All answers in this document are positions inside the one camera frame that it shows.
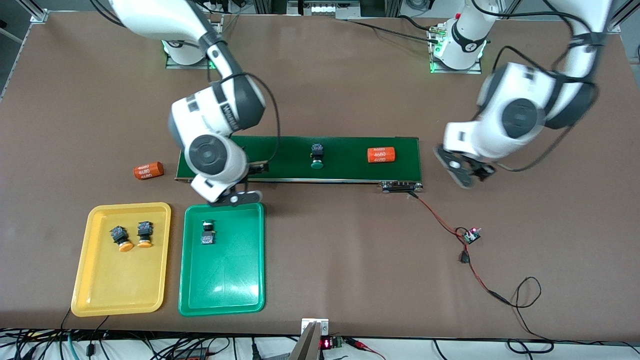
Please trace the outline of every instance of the white robotic arm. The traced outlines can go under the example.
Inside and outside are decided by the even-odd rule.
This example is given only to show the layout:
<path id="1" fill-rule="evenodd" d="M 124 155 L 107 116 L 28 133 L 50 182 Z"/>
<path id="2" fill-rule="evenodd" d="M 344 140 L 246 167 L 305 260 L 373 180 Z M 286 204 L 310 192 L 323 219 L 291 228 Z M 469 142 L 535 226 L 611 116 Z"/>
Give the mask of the white robotic arm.
<path id="1" fill-rule="evenodd" d="M 543 127 L 574 125 L 593 102 L 593 74 L 606 37 L 611 0 L 553 3 L 557 11 L 574 15 L 588 26 L 569 20 L 573 36 L 564 70 L 549 72 L 516 63 L 497 69 L 482 86 L 475 119 L 448 123 L 444 143 L 435 148 L 438 159 L 463 188 L 473 186 L 472 176 L 483 181 L 492 175 L 495 169 L 490 163 L 528 144 Z"/>
<path id="2" fill-rule="evenodd" d="M 222 78 L 176 101 L 169 130 L 196 174 L 191 186 L 212 206 L 258 202 L 259 192 L 233 192 L 249 164 L 229 136 L 256 126 L 265 109 L 262 93 L 238 65 L 195 4 L 186 0 L 109 0 L 124 26 L 148 38 L 198 44 Z"/>

